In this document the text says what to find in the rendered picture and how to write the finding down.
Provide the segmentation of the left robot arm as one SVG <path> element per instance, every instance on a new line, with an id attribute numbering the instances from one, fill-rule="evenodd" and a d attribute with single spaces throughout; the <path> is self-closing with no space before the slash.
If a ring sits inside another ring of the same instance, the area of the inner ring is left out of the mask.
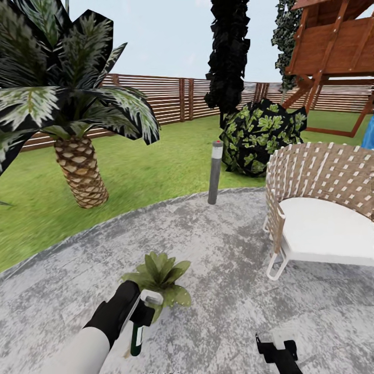
<path id="1" fill-rule="evenodd" d="M 83 329 L 37 374 L 99 374 L 129 320 L 150 326 L 155 310 L 148 302 L 162 305 L 163 296 L 147 289 L 140 293 L 135 284 L 122 283 L 115 296 L 102 301 Z"/>

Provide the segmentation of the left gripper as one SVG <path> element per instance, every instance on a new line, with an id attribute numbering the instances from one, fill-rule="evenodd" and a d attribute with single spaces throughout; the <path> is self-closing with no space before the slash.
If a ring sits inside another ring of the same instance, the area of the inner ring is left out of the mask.
<path id="1" fill-rule="evenodd" d="M 144 326 L 150 326 L 152 322 L 152 318 L 154 316 L 155 310 L 153 308 L 148 307 L 142 302 L 142 308 L 136 316 L 131 316 L 130 320 L 134 323 L 141 324 Z"/>

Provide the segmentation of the insectifuge atomizer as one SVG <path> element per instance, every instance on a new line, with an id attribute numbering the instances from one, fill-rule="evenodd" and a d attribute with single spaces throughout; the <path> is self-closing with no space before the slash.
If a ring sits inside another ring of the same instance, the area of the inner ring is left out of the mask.
<path id="1" fill-rule="evenodd" d="M 144 325 L 134 323 L 132 328 L 132 339 L 130 353 L 137 356 L 141 353 Z"/>

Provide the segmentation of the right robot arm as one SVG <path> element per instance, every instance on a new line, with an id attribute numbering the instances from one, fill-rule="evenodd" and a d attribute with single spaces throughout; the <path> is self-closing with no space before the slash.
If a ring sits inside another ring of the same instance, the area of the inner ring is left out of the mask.
<path id="1" fill-rule="evenodd" d="M 298 338 L 297 330 L 271 332 L 274 342 L 270 343 L 262 343 L 256 335 L 258 351 L 264 355 L 266 363 L 275 363 L 280 374 L 303 374 L 296 363 L 298 356 L 293 342 Z"/>

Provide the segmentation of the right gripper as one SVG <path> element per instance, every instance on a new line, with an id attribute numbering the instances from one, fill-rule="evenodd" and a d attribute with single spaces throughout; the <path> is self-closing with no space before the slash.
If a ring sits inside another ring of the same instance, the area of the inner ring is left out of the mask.
<path id="1" fill-rule="evenodd" d="M 260 354 L 264 355 L 266 363 L 275 363 L 278 370 L 284 360 L 290 360 L 294 363 L 298 361 L 296 345 L 293 341 L 284 341 L 285 349 L 277 350 L 272 342 L 262 343 L 258 335 L 256 335 L 256 339 L 258 340 L 258 351 Z"/>

